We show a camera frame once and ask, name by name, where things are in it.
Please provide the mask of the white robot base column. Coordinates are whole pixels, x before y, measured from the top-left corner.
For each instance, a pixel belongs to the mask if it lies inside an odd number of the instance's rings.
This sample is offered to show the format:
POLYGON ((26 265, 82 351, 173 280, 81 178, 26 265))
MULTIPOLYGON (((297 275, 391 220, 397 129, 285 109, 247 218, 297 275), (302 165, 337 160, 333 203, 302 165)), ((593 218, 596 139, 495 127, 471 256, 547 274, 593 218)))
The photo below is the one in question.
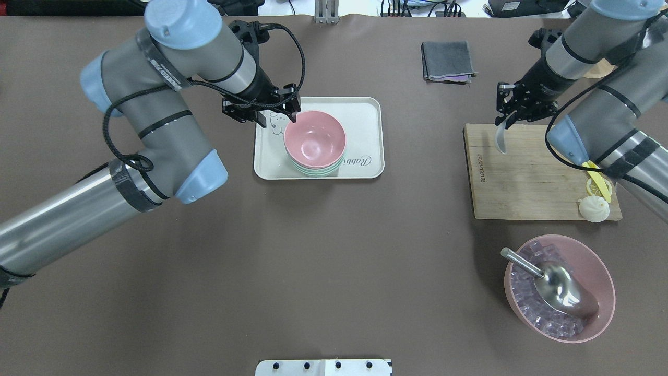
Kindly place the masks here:
POLYGON ((294 359, 260 361, 255 375, 392 375, 386 359, 294 359))

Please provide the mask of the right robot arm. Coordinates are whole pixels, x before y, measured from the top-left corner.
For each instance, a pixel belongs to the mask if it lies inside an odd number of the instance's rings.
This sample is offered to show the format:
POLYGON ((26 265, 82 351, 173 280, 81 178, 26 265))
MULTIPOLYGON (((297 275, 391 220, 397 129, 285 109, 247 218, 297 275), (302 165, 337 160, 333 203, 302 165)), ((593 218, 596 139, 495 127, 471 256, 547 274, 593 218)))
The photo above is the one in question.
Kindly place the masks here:
POLYGON ((551 118, 545 143, 561 163, 598 171, 666 220, 667 153, 635 121, 666 102, 663 1, 592 1, 565 29, 539 29, 541 57, 513 84, 499 83, 496 147, 517 121, 551 118))

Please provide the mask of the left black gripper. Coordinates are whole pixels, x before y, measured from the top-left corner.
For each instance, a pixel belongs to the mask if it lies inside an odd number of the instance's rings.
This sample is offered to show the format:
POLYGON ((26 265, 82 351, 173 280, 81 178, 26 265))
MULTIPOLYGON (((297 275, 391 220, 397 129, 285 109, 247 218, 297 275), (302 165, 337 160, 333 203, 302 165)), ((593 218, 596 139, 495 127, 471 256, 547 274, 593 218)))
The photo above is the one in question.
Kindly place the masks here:
POLYGON ((293 84, 282 88, 275 86, 265 73, 257 73, 252 83, 243 92, 237 93, 240 100, 224 96, 222 113, 239 122, 256 122, 260 127, 267 128, 268 115, 265 108, 258 105, 246 104, 242 100, 260 104, 269 104, 269 110, 284 114, 289 121, 296 121, 296 115, 301 112, 301 98, 299 91, 293 84))

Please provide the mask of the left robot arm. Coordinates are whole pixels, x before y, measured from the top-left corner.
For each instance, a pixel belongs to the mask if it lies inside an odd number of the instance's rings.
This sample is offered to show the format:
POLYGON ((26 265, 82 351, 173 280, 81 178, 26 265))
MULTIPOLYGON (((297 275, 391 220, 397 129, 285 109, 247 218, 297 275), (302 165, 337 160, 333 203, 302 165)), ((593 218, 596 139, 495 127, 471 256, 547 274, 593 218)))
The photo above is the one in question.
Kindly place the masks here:
POLYGON ((301 75, 279 87, 260 65, 258 45, 282 24, 225 24, 208 1, 150 1, 144 27, 106 50, 80 74, 83 92, 102 113, 113 157, 74 185, 2 224, 2 301, 43 267, 176 198, 193 203, 226 183, 228 172, 182 97, 203 87, 222 98, 222 112, 266 126, 265 111, 293 121, 301 75))

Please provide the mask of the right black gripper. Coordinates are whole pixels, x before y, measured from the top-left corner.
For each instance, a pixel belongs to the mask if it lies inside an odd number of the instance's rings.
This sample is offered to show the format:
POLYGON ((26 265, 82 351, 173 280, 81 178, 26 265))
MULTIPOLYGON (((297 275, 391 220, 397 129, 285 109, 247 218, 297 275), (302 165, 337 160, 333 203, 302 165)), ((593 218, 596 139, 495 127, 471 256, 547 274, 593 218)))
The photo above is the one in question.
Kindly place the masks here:
POLYGON ((570 86, 572 80, 553 72, 546 60, 537 61, 516 83, 498 83, 496 111, 499 115, 495 125, 505 119, 507 130, 517 121, 533 122, 553 115, 556 100, 570 86))

